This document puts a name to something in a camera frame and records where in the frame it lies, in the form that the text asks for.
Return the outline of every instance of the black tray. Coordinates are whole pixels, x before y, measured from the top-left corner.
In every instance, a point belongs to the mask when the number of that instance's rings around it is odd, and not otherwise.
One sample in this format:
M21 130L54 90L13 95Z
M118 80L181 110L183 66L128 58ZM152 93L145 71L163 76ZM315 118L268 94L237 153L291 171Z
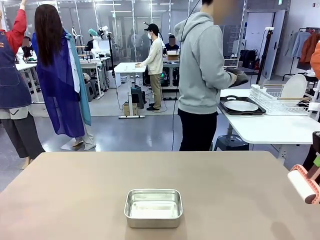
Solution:
M229 109L225 106L225 104L224 104L225 102L234 101L234 100L244 101L244 102L249 102L249 103L255 104L259 107L259 109L255 110L255 111L237 111L237 110ZM254 115L262 115L262 114L266 113L266 110L262 106L260 106L255 101L251 100L249 97L246 97L246 96L240 97L240 96L229 95L226 97L221 97L220 102L219 102L219 107L224 109L224 111L230 115L254 116Z

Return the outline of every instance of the man in gray hoodie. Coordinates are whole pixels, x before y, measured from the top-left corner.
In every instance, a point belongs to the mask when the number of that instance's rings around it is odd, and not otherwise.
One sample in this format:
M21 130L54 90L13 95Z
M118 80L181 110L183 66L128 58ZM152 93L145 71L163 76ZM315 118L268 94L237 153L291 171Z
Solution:
M181 41L179 108L182 123L180 151L209 151L217 129L220 90L237 76L225 72L223 34L214 25L214 0L202 0L201 11L174 27Z

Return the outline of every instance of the white dish rack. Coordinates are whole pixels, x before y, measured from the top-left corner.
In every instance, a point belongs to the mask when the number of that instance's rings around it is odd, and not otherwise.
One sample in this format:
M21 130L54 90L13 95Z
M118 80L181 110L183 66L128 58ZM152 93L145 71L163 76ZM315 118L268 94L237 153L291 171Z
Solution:
M282 90L282 84L266 84L263 88L253 84L250 99L263 107L267 115L308 115L311 98L284 98Z

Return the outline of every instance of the metal tray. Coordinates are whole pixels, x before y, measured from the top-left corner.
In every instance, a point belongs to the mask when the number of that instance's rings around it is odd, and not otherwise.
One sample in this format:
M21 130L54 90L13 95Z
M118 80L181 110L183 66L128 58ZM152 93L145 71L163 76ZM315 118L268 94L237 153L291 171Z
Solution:
M236 110L232 110L232 109L229 109L229 108L227 108L225 106L225 102L232 101L232 100L238 100L238 101L245 101L245 102L253 103L253 104L257 105L259 107L259 109L255 110L255 111L236 111ZM257 104L255 101L253 101L249 97L239 97L239 96L234 96L234 95L221 97L220 98L220 102L219 102L219 108L223 109L229 115L252 116L252 115L262 115L262 114L266 113L266 110L262 106Z
M182 214L181 195L174 189L133 189L124 206L124 215L131 228L177 228Z

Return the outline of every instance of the navy apron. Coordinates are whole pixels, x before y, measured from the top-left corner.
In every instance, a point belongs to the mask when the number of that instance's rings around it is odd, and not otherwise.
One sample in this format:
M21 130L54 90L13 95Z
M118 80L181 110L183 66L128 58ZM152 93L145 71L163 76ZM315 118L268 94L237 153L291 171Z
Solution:
M31 95L16 68L15 54L5 32L0 32L0 109L29 106Z

